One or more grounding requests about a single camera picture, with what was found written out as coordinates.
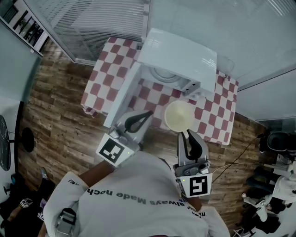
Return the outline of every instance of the white shirt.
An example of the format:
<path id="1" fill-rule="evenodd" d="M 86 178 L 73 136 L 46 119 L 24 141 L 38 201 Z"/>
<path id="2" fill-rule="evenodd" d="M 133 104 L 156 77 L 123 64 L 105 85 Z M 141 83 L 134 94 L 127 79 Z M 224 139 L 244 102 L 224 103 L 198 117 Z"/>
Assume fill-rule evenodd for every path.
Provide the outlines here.
<path id="1" fill-rule="evenodd" d="M 281 176 L 276 182 L 272 196 L 281 200 L 295 202 L 296 194 L 292 190 L 296 190 L 296 174 L 292 174 L 289 178 Z"/>
<path id="2" fill-rule="evenodd" d="M 50 237 L 57 216 L 77 201 L 81 237 L 230 236 L 213 207 L 197 212 L 180 197 L 170 168 L 145 152 L 90 188 L 67 173 L 44 208 Z"/>

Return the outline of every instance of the checkered tablecloth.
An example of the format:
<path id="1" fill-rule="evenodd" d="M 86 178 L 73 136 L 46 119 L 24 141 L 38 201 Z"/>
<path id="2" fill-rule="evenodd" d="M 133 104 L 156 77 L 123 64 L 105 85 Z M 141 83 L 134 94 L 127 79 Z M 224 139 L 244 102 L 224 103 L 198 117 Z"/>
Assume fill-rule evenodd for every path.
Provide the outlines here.
<path id="1" fill-rule="evenodd" d="M 93 117 L 98 113 L 108 114 L 126 73 L 138 57 L 136 44 L 135 41 L 115 37 L 105 44 L 81 100 L 85 113 Z M 195 120 L 191 129 L 206 141 L 228 145 L 237 89 L 236 80 L 217 71 L 215 94 L 193 101 L 176 89 L 141 79 L 128 111 L 152 110 L 152 125 L 169 130 L 161 119 L 164 106 L 174 100 L 188 101 L 195 106 Z"/>

